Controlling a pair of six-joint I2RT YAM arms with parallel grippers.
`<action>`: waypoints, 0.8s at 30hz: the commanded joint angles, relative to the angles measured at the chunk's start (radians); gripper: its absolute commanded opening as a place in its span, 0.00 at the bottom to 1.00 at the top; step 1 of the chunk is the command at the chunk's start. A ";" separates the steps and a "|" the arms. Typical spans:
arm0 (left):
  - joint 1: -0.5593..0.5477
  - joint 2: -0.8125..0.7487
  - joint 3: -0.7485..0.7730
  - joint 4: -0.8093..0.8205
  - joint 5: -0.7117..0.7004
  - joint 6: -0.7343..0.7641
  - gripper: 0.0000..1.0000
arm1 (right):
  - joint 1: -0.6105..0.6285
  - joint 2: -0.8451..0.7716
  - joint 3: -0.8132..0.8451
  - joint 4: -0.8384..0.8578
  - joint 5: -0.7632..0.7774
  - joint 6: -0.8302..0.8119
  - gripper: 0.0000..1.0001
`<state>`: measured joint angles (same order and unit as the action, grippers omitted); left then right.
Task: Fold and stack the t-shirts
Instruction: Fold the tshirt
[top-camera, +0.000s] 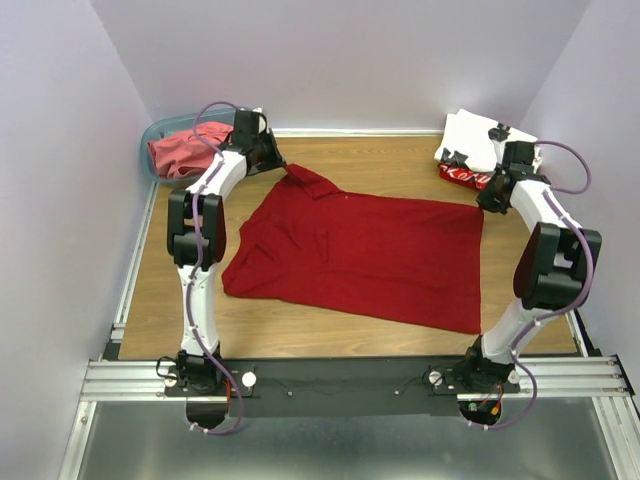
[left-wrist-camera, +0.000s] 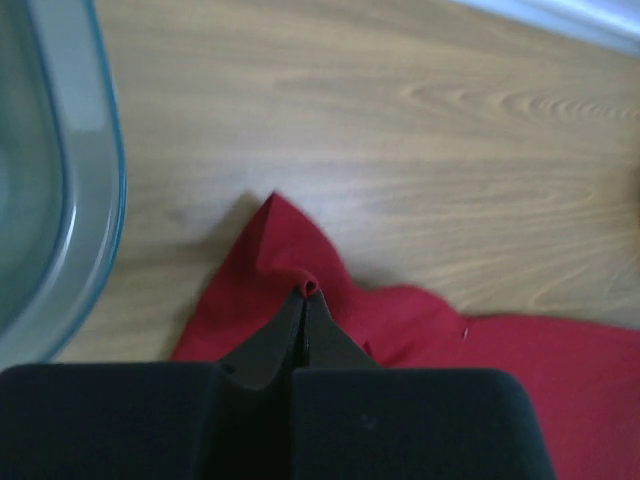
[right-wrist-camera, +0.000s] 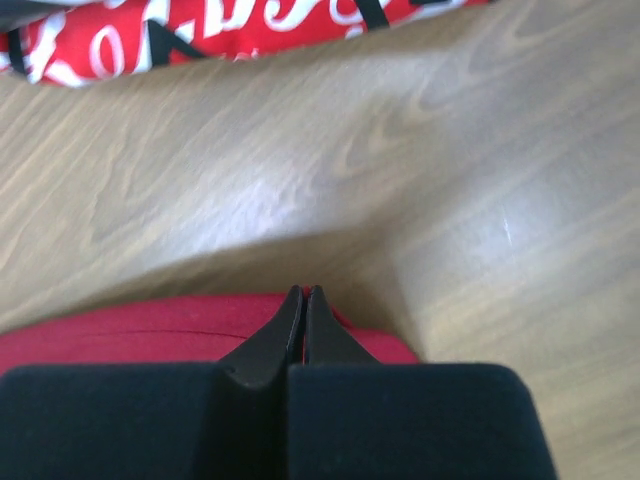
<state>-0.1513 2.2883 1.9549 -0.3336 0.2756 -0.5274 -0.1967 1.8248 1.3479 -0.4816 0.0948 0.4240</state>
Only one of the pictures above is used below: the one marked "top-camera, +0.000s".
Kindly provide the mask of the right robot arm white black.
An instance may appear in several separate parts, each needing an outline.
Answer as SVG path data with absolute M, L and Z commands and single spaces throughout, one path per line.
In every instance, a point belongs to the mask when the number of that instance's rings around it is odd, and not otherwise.
M 563 189 L 536 173 L 533 162 L 538 146 L 555 146 L 574 155 L 584 168 L 585 185 Z M 480 392 L 507 382 L 519 354 L 542 327 L 586 301 L 602 236 L 581 227 L 555 194 L 578 195 L 590 184 L 585 160 L 559 142 L 508 141 L 501 149 L 495 174 L 476 201 L 491 213 L 515 210 L 530 236 L 513 276 L 514 301 L 465 354 L 458 378 L 467 389 Z

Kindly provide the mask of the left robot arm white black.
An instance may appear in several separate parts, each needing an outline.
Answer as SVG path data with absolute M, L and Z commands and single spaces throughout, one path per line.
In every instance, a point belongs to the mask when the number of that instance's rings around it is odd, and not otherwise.
M 246 397 L 253 393 L 254 372 L 222 365 L 215 318 L 216 269 L 227 242 L 224 204 L 244 178 L 286 162 L 259 109 L 237 109 L 232 131 L 218 146 L 199 133 L 199 126 L 195 119 L 192 132 L 211 150 L 212 162 L 188 187 L 169 194 L 167 209 L 167 251 L 181 285 L 183 334 L 172 365 L 156 373 L 177 395 Z

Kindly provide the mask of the dark red t shirt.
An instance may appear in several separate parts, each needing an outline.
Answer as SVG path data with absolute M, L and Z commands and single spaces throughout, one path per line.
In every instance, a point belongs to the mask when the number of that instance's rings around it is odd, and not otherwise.
M 226 294 L 480 332 L 479 208 L 347 192 L 302 166 L 285 171 L 240 229 Z

